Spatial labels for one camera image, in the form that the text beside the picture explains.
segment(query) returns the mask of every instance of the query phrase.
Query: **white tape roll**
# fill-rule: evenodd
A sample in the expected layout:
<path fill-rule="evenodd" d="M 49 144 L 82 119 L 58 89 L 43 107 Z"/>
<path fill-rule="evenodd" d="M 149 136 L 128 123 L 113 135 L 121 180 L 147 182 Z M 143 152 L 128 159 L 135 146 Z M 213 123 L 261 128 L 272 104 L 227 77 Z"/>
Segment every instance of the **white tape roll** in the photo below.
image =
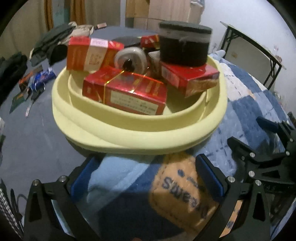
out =
<path fill-rule="evenodd" d="M 127 60 L 132 61 L 134 73 L 145 74 L 147 71 L 147 59 L 144 51 L 137 47 L 129 47 L 120 50 L 114 59 L 114 64 L 117 69 L 123 69 L 123 64 Z"/>

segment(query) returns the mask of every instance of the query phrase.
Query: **brown curtain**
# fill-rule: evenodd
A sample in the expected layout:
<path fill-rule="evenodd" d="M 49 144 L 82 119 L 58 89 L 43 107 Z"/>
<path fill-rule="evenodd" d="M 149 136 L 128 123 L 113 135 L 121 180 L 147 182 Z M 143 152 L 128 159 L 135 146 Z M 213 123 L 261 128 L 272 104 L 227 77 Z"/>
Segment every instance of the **brown curtain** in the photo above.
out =
<path fill-rule="evenodd" d="M 46 28 L 47 30 L 51 30 L 54 27 L 52 20 L 52 0 L 44 0 L 44 16 Z"/>
<path fill-rule="evenodd" d="M 86 24 L 84 0 L 70 0 L 70 21 L 78 25 Z"/>

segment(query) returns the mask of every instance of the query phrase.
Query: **small red box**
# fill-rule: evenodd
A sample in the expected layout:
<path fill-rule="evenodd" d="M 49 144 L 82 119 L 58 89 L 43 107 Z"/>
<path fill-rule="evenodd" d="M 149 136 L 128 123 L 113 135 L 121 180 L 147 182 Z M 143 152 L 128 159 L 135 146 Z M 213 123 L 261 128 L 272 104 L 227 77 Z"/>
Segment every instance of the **small red box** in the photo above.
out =
<path fill-rule="evenodd" d="M 142 48 L 156 48 L 159 49 L 159 36 L 158 34 L 151 36 L 142 36 L 141 37 L 141 47 Z"/>
<path fill-rule="evenodd" d="M 84 78 L 82 95 L 127 112 L 161 115 L 166 101 L 164 83 L 106 66 Z"/>
<path fill-rule="evenodd" d="M 161 61 L 161 75 L 185 96 L 191 96 L 215 87 L 219 82 L 220 72 L 204 64 L 200 67 L 189 67 L 167 64 Z"/>
<path fill-rule="evenodd" d="M 72 37 L 68 45 L 67 70 L 96 71 L 114 66 L 114 57 L 124 44 L 105 39 Z"/>

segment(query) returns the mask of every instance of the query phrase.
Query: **patchwork blanket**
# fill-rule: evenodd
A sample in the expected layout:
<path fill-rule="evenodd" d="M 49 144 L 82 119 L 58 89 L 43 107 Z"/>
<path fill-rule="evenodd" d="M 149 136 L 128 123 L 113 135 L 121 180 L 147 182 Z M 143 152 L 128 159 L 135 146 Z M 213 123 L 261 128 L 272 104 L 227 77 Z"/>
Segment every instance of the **patchwork blanket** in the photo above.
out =
<path fill-rule="evenodd" d="M 198 154 L 204 153 L 225 176 L 241 180 L 243 167 L 231 156 L 229 137 L 238 138 L 259 153 L 284 150 L 279 137 L 266 133 L 256 122 L 258 116 L 276 122 L 288 120 L 276 98 L 240 67 L 213 57 L 226 77 L 228 106 L 224 119 L 207 141 L 180 153 L 107 154 L 101 164 L 95 160 L 90 164 L 86 181 L 80 184 L 84 192 L 72 199 L 103 240 L 191 241 L 218 206 L 195 171 Z M 223 235 L 230 231 L 240 205 L 238 202 Z M 293 209 L 294 204 L 279 230 Z M 61 215 L 59 219 L 71 234 Z"/>

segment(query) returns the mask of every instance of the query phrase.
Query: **yellow basket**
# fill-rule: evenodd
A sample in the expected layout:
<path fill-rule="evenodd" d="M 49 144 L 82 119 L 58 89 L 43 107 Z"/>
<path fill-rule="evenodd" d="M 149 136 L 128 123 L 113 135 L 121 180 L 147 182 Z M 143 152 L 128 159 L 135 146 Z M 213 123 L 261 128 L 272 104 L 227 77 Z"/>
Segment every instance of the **yellow basket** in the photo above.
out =
<path fill-rule="evenodd" d="M 54 119 L 76 145 L 98 152 L 166 154 L 185 150 L 208 138 L 222 120 L 227 107 L 224 74 L 219 63 L 219 84 L 200 95 L 184 99 L 168 87 L 163 115 L 128 113 L 82 96 L 87 72 L 63 69 L 52 89 Z"/>

